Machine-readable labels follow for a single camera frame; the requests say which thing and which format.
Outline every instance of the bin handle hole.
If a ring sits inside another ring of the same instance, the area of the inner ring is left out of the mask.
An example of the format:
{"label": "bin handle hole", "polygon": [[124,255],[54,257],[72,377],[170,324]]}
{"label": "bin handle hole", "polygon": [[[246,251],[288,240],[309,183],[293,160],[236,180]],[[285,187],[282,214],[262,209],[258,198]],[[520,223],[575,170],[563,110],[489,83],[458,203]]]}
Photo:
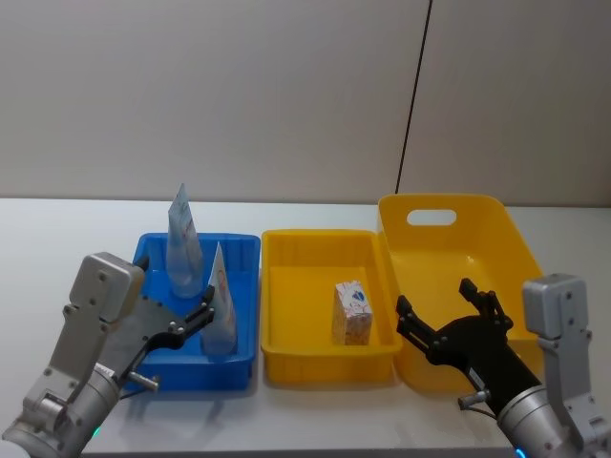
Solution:
{"label": "bin handle hole", "polygon": [[411,210],[408,224],[412,226],[451,226],[456,221],[454,210]]}

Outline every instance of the wall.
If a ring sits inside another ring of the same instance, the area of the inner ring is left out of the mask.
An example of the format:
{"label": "wall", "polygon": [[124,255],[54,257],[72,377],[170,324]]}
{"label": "wall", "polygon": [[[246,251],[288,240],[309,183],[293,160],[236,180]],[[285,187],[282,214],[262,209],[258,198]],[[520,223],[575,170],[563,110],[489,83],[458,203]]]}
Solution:
{"label": "wall", "polygon": [[428,6],[0,2],[0,197],[611,204],[611,4]]}

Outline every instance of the white table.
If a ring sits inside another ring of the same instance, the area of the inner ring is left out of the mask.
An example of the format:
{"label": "white table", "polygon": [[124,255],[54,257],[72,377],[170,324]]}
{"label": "white table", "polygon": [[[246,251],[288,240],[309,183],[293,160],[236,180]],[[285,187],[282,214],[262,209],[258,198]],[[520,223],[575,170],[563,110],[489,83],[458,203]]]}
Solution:
{"label": "white table", "polygon": [[[167,230],[168,206],[0,199],[1,428],[18,413],[51,355],[63,321],[61,306],[82,258],[110,251],[130,259],[140,234]],[[192,209],[202,232],[258,236],[289,227],[375,230],[377,219],[375,205],[193,203]],[[604,354],[611,347],[606,328],[611,323],[611,210],[510,211],[545,272],[576,273],[588,282],[592,379],[600,406],[611,415],[611,368]],[[86,448],[87,456],[289,450],[297,455],[336,450],[350,456],[512,456],[495,422],[460,412],[454,398],[428,398],[399,382],[336,392],[276,389],[264,380],[262,358],[258,363],[245,393],[144,394],[121,401]]]}

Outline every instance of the yellow tray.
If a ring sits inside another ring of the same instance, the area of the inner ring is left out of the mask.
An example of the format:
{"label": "yellow tray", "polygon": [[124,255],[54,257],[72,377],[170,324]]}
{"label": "yellow tray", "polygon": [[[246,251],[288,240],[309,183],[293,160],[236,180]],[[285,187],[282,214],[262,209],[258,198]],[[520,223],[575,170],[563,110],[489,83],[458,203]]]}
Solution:
{"label": "yellow tray", "polygon": [[[505,207],[486,196],[396,195],[380,199],[378,210],[391,295],[405,295],[418,316],[438,329],[476,313],[458,294],[462,278],[470,278],[479,289],[494,290],[514,321],[508,333],[511,347],[531,370],[539,372],[542,357],[536,336],[524,324],[521,290],[525,281],[540,277],[541,271]],[[431,211],[438,217],[453,212],[455,220],[430,225]],[[395,358],[395,367],[404,382],[419,391],[472,390],[456,369],[429,364],[407,341]]]}
{"label": "yellow tray", "polygon": [[[367,231],[263,233],[261,347],[270,382],[379,384],[392,377],[401,336],[378,243]],[[363,284],[373,310],[369,345],[334,345],[335,284],[352,280]]]}

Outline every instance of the blue tray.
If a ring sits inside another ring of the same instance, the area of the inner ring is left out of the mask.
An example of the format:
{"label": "blue tray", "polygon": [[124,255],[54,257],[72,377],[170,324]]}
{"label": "blue tray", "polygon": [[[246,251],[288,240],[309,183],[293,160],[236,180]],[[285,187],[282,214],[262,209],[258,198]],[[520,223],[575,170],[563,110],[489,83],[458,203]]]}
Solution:
{"label": "blue tray", "polygon": [[[202,353],[200,333],[189,338],[180,350],[160,348],[151,352],[138,367],[144,376],[161,377],[161,390],[246,389],[252,375],[257,349],[259,293],[259,253],[261,242],[255,236],[200,234],[203,252],[203,281],[207,282],[212,260],[221,243],[229,290],[236,309],[238,348],[235,354],[208,357]],[[165,270],[167,234],[145,234],[137,244],[134,260],[149,256],[149,270],[141,294],[161,301],[185,316],[198,297],[177,298],[170,289]]]}

